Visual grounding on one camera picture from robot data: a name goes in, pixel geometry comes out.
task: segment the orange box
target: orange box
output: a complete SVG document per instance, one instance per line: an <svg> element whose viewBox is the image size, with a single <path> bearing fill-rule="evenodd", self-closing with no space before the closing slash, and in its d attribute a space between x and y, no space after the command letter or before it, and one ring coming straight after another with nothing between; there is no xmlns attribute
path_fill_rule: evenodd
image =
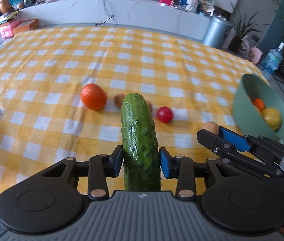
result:
<svg viewBox="0 0 284 241"><path fill-rule="evenodd" d="M13 29L14 35L20 32L27 32L30 30L36 30L38 28L38 19L22 22L19 26Z"/></svg>

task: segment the water bottle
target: water bottle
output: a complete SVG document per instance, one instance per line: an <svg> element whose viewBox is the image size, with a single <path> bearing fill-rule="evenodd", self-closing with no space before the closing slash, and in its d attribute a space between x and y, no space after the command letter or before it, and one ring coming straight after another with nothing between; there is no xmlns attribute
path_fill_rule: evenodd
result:
<svg viewBox="0 0 284 241"><path fill-rule="evenodd" d="M283 56L281 54L283 47L284 43L281 43L278 49L271 49L267 57L262 62L264 69L271 74L279 68L280 63L283 60Z"/></svg>

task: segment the yellow checkered tablecloth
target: yellow checkered tablecloth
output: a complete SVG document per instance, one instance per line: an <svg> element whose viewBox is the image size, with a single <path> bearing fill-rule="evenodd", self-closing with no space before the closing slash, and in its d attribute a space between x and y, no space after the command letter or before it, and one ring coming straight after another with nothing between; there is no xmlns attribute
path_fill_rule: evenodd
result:
<svg viewBox="0 0 284 241"><path fill-rule="evenodd" d="M164 34L107 27L42 29L17 35L0 49L0 193L69 156L78 161L121 144L113 97L138 92L168 106L174 122L155 119L159 147L205 162L213 154L196 140L206 121L235 132L231 105L239 79L255 65L217 49ZM104 110L83 106L83 85L97 83ZM123 172L108 179L123 189ZM176 180L162 180L173 190ZM198 193L204 191L197 180ZM87 191L87 178L78 189Z"/></svg>

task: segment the blue gripper pad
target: blue gripper pad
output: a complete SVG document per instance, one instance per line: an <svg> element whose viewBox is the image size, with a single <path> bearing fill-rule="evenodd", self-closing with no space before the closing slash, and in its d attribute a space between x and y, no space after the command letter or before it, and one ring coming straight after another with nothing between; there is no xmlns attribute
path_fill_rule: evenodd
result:
<svg viewBox="0 0 284 241"><path fill-rule="evenodd" d="M165 178L169 178L170 177L170 170L169 170L169 161L167 159L167 157L165 156L164 151L160 151L161 154L161 169L163 172L163 175Z"/></svg>
<svg viewBox="0 0 284 241"><path fill-rule="evenodd" d="M245 138L243 138L242 136L240 136L235 132L227 131L221 128L221 126L219 126L219 128L220 128L219 137L233 144L236 147L236 149L240 152L250 151L250 146L247 144Z"/></svg>
<svg viewBox="0 0 284 241"><path fill-rule="evenodd" d="M216 228L197 205L175 199L170 191L116 191L92 202L74 224L51 234L24 236L5 232L0 241L284 241L279 232L236 236Z"/></svg>

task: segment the orange fruit in bowl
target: orange fruit in bowl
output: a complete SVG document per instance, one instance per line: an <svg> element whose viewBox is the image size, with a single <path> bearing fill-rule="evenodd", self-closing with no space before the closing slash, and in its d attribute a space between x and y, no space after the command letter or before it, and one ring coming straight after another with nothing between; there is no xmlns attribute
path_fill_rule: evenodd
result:
<svg viewBox="0 0 284 241"><path fill-rule="evenodd" d="M258 108L259 111L263 111L265 109L265 104L261 99L254 99L252 103Z"/></svg>
<svg viewBox="0 0 284 241"><path fill-rule="evenodd" d="M105 91L96 84L87 84L83 87L81 99L87 108L100 110L105 107L107 96Z"/></svg>

